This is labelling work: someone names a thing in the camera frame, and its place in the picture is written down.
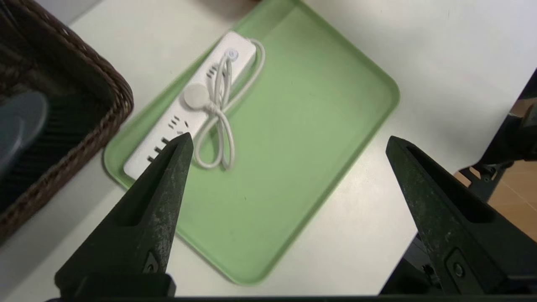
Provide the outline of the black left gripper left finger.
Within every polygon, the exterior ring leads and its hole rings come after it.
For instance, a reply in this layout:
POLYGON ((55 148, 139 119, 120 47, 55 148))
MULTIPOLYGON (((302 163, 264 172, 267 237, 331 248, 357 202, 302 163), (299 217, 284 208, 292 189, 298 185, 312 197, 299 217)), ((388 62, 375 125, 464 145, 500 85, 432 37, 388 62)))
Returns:
POLYGON ((166 269, 193 139, 169 141, 55 275, 61 297, 172 297, 166 269))

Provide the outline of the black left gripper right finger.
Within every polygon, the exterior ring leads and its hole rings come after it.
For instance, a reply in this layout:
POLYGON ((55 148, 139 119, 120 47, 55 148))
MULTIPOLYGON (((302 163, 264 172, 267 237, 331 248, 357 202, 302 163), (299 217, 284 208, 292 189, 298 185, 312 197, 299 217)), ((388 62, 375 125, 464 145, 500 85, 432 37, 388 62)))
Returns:
POLYGON ((448 295, 535 295, 536 242, 407 140, 386 155, 448 295))

